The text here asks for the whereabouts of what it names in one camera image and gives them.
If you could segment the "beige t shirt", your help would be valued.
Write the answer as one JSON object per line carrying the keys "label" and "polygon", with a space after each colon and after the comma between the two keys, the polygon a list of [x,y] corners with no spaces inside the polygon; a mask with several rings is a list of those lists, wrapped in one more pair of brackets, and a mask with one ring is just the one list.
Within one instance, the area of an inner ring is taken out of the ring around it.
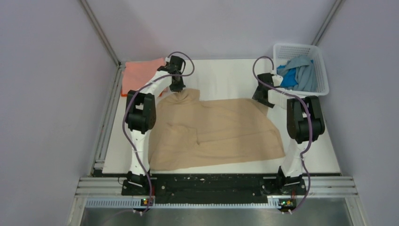
{"label": "beige t shirt", "polygon": [[268,107],[248,98],[201,101],[197,89],[160,100],[150,132],[149,165],[170,171],[285,156]]}

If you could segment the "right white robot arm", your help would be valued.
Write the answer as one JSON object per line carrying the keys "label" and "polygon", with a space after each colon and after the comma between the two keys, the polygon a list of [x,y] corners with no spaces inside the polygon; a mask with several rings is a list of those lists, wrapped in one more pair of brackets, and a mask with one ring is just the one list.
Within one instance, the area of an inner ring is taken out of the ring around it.
{"label": "right white robot arm", "polygon": [[276,88],[271,73],[258,74],[255,78],[258,85],[252,98],[270,109],[285,113],[290,143],[278,169],[276,188],[280,193],[288,194],[301,184],[305,154],[312,142],[325,132],[320,101],[317,96],[298,97]]}

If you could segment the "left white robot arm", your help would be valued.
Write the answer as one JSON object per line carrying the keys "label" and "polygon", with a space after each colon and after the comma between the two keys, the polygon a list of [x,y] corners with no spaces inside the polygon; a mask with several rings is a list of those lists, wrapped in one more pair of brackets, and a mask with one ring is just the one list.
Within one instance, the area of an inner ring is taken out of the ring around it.
{"label": "left white robot arm", "polygon": [[152,61],[126,63],[122,131],[131,145],[132,157],[125,183],[139,194],[146,194],[151,188],[148,151],[150,132],[156,123],[156,99],[164,90],[179,92],[185,88],[185,67],[186,61],[176,53]]}

